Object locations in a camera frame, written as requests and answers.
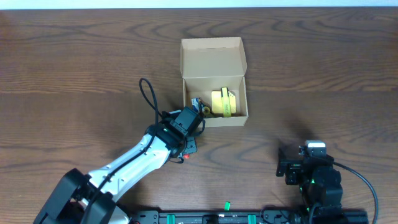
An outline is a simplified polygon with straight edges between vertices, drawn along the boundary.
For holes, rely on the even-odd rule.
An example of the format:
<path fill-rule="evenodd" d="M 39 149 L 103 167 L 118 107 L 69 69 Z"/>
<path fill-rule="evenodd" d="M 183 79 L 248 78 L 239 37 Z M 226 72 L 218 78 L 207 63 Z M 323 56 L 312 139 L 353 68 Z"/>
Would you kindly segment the blue white staples box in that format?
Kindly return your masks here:
<path fill-rule="evenodd" d="M 201 112 L 201 100 L 200 98 L 192 98 L 191 99 L 191 103 L 192 103 L 192 108 L 194 111 L 196 111 L 197 113 Z"/>

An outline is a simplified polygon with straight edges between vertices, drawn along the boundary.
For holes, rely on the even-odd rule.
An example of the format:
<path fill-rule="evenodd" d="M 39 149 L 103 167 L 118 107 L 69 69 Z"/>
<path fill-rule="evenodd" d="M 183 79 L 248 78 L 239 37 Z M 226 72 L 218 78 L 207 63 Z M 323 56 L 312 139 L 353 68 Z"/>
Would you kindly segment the yellow correction tape dispenser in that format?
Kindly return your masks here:
<path fill-rule="evenodd" d="M 200 112 L 204 118 L 214 118 L 215 117 L 211 108 L 203 100 L 199 100 L 198 104 L 200 106 Z"/>

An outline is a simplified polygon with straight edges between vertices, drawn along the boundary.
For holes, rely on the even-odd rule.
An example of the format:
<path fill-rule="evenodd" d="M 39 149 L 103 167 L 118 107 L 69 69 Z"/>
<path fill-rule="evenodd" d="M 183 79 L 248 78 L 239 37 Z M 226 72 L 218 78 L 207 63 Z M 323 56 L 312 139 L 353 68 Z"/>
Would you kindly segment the yellow spiral notepad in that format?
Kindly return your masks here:
<path fill-rule="evenodd" d="M 229 94 L 229 102 L 231 106 L 231 113 L 235 114 L 237 112 L 236 108 L 236 95 L 232 91 L 228 91 Z M 212 91 L 211 92 L 211 109 L 214 114 L 223 114 L 223 109 L 222 109 L 222 99 L 221 99 L 221 92 L 218 91 Z"/>

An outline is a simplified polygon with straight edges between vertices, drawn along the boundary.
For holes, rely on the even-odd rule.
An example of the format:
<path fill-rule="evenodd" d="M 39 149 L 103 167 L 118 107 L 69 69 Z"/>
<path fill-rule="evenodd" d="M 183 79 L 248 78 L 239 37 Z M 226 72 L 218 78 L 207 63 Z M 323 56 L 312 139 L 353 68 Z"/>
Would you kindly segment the yellow highlighter pen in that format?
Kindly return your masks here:
<path fill-rule="evenodd" d="M 221 88 L 221 101 L 222 101 L 222 108 L 223 108 L 223 116 L 225 118 L 229 118 L 232 115 L 231 112 L 231 105 L 229 100 L 229 90 L 227 87 Z"/>

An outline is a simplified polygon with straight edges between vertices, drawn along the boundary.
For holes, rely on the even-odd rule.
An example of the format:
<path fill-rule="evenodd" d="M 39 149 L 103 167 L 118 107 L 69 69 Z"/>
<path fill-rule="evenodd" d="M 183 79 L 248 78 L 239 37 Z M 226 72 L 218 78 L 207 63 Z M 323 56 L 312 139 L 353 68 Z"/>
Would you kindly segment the cardboard box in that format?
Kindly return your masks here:
<path fill-rule="evenodd" d="M 206 127 L 244 126 L 249 118 L 246 95 L 246 54 L 241 37 L 182 39 L 180 72 L 183 105 L 191 107 L 200 98 L 212 110 L 211 93 L 228 88 L 235 95 L 236 112 L 225 118 L 216 113 L 205 120 Z"/>

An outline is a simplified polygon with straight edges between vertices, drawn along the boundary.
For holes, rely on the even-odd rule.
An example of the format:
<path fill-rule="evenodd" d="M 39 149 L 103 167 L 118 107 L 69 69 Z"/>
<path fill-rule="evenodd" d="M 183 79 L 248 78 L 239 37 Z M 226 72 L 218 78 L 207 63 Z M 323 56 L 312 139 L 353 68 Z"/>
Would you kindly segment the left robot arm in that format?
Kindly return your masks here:
<path fill-rule="evenodd" d="M 122 156 L 87 174 L 67 172 L 35 218 L 35 223 L 129 223 L 118 200 L 150 172 L 186 150 L 203 117 L 189 107 L 163 112 L 142 139 Z"/>

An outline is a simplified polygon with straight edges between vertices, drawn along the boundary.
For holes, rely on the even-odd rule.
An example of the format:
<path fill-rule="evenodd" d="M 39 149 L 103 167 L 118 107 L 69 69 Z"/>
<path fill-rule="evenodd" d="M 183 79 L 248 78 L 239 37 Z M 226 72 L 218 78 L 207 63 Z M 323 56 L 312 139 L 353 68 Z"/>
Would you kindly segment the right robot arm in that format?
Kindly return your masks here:
<path fill-rule="evenodd" d="M 298 185 L 305 206 L 314 205 L 327 210 L 340 209 L 343 189 L 341 174 L 334 169 L 334 158 L 325 147 L 300 146 L 300 159 L 289 159 L 282 149 L 278 151 L 276 176 L 285 177 L 287 185 Z"/>

